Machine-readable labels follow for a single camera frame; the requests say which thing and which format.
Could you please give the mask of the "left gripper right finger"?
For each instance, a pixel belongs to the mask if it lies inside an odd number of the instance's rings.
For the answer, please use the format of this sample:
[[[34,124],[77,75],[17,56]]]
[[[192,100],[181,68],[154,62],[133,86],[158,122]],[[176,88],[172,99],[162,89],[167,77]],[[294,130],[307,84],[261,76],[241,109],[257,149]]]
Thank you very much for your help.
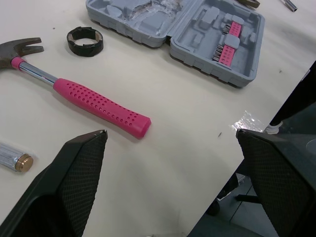
[[[316,136],[239,129],[248,175],[280,237],[316,235]]]

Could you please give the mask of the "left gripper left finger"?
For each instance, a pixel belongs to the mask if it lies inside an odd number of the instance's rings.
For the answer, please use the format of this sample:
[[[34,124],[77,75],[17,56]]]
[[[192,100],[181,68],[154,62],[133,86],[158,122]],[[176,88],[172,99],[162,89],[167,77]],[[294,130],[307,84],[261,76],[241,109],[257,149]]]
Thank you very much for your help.
[[[107,131],[66,142],[0,226],[2,237],[80,237],[97,192]]]

